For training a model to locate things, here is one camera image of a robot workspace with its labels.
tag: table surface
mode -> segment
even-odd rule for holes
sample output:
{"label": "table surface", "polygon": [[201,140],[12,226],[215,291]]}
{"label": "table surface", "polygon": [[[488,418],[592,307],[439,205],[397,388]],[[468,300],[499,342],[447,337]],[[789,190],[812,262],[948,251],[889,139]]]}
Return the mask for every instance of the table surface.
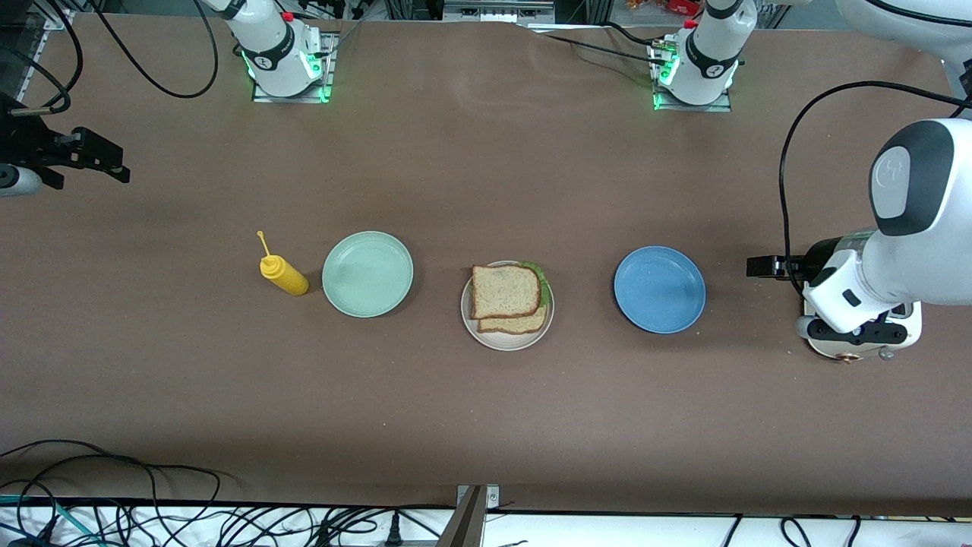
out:
{"label": "table surface", "polygon": [[[115,20],[164,84],[207,78],[198,20]],[[745,277],[746,257],[781,252],[779,150],[800,107],[858,79],[946,91],[935,59],[756,32],[733,112],[701,115],[653,111],[637,61],[517,26],[365,22],[330,104],[267,105],[225,25],[196,100],[151,88],[96,19],[76,26],[84,76],[48,124],[120,143],[132,180],[71,171],[63,192],[0,202],[4,447],[72,437],[218,468],[237,500],[448,502],[488,482],[519,508],[972,510],[972,310],[929,307],[916,346],[848,366],[795,336],[787,283]],[[67,36],[48,48],[66,78]],[[819,105],[788,160],[795,248],[871,224],[876,151],[950,110],[881,90]],[[342,238],[388,232],[415,281],[387,315],[347,317],[319,284],[292,298],[262,279],[256,230],[317,283]],[[617,264],[652,244],[705,277],[688,331],[641,331],[612,298]],[[557,298],[543,340],[513,353],[459,315],[469,267],[506,259],[543,265]],[[106,465],[64,474],[72,492],[148,495]],[[162,494],[208,487],[173,484]]]}

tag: black connector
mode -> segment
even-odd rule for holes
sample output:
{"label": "black connector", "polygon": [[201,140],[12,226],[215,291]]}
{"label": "black connector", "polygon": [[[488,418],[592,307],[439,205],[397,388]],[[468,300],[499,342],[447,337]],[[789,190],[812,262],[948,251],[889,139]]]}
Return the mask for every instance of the black connector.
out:
{"label": "black connector", "polygon": [[399,547],[402,543],[401,532],[399,531],[399,512],[396,511],[392,513],[392,527],[388,530],[385,547]]}

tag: teal plate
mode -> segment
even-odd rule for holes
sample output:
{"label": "teal plate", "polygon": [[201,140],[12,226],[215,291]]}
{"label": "teal plate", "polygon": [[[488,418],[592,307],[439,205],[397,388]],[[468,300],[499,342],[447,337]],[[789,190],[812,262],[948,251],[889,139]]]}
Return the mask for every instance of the teal plate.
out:
{"label": "teal plate", "polygon": [[383,232],[358,232],[330,251],[321,282],[339,311],[376,317],[404,300],[412,274],[412,257],[401,241]]}

